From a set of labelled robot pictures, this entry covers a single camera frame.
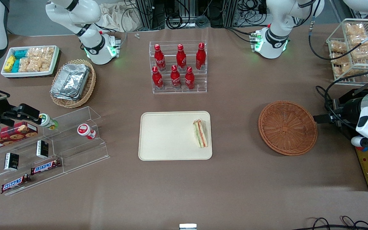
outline cookie box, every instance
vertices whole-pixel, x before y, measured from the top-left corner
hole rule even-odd
[[[38,135],[38,128],[27,122],[18,122],[13,127],[3,127],[0,132],[0,147]]]

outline bottle cap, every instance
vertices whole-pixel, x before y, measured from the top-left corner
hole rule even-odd
[[[51,122],[51,118],[49,117],[49,115],[45,114],[45,113],[41,113],[39,114],[39,118],[42,119],[41,121],[41,126],[46,126],[49,124],[49,122]]]
[[[78,134],[82,135],[82,136],[86,136],[87,134],[90,133],[90,126],[88,124],[81,124],[78,127]]]

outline snickers wrapper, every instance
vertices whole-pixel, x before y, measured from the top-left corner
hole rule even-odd
[[[59,167],[59,166],[62,166],[60,164],[60,160],[56,159],[56,160],[53,160],[51,162],[45,163],[43,165],[37,166],[35,168],[31,168],[31,175],[34,175],[34,174],[39,173],[39,172],[43,172],[43,171],[48,170],[48,169],[53,169],[53,168],[56,168],[56,167]]]
[[[10,190],[11,188],[15,188],[16,186],[23,185],[29,181],[31,181],[30,177],[28,176],[28,174],[25,174],[24,176],[21,176],[20,178],[16,180],[3,184],[1,187],[1,194],[7,190]]]

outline white plastic tray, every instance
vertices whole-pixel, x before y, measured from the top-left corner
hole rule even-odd
[[[55,51],[54,51],[54,55],[52,57],[52,61],[51,61],[51,66],[49,67],[49,71],[43,71],[43,72],[29,72],[29,73],[8,73],[4,70],[4,66],[6,61],[8,60],[8,58],[14,54],[15,51],[17,50],[27,50],[29,48],[33,48],[33,47],[37,47],[37,48],[42,48],[45,46],[53,46],[55,47]],[[8,54],[6,55],[5,61],[4,61],[4,65],[1,69],[1,75],[6,77],[6,78],[29,78],[29,77],[40,77],[40,76],[46,76],[46,75],[51,75],[54,70],[55,70],[55,66],[56,66],[56,62],[58,59],[58,55],[59,55],[59,47],[57,47],[56,45],[41,45],[41,46],[23,46],[23,47],[12,47],[9,48],[8,50]]]
[[[206,148],[196,145],[193,122],[198,119],[206,122]],[[142,115],[140,160],[208,160],[211,157],[211,118],[208,112],[145,112]]]

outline clear acrylic display stand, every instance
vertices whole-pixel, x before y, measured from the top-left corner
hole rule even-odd
[[[329,54],[332,55],[332,42],[333,41],[340,41],[346,43],[346,50],[351,50],[351,46],[348,42],[348,36],[346,35],[345,25],[346,23],[349,24],[358,24],[361,23],[364,26],[365,32],[368,34],[368,19],[344,19],[339,26],[331,33],[331,35],[327,38],[326,43],[329,48]],[[347,55],[349,58],[350,68],[346,70],[344,73],[337,74],[334,73],[334,80],[339,80],[341,78],[354,75],[356,73],[364,73],[368,72],[368,59],[364,60],[355,60],[352,58],[352,55]],[[332,69],[334,70],[335,67],[339,67],[331,62]],[[368,83],[368,74],[358,77],[348,78],[346,80],[339,81],[338,85],[350,85],[350,86],[364,86]]]
[[[38,127],[39,135],[36,138],[28,138],[24,142],[18,142],[15,146],[0,148],[0,178],[1,184],[11,182],[21,176],[31,173],[31,168],[60,159],[61,167],[49,169],[30,176],[31,182],[4,192],[5,195],[14,195],[35,186],[41,185],[59,176],[66,175],[85,166],[109,158],[106,143],[100,138],[98,126],[95,122],[100,116],[89,106],[54,118],[59,126],[56,130],[48,130]],[[86,123],[96,131],[96,137],[89,140],[77,133],[80,124]],[[49,157],[42,159],[36,156],[38,140],[49,144]],[[5,154],[19,154],[18,170],[4,170]]]
[[[196,54],[198,51],[198,44],[203,42],[205,44],[205,52],[206,52],[206,60],[205,60],[205,70],[200,71],[196,69]],[[154,45],[159,44],[161,51],[165,56],[166,68],[164,72],[160,72],[163,77],[163,82],[165,88],[163,90],[156,90],[154,83],[152,81],[152,71],[151,68],[156,66],[156,62],[154,59]],[[187,66],[191,66],[193,68],[193,73],[195,76],[195,87],[193,90],[187,90],[185,87],[185,73],[180,73],[181,80],[181,89],[174,89],[171,82],[171,66],[177,65],[177,45],[182,44],[184,46],[184,52],[187,55]],[[150,80],[152,85],[152,90],[154,94],[161,93],[206,93],[207,92],[207,69],[208,69],[208,50],[207,50],[207,42],[206,40],[199,41],[157,41],[150,42],[149,45],[149,60],[150,60]]]

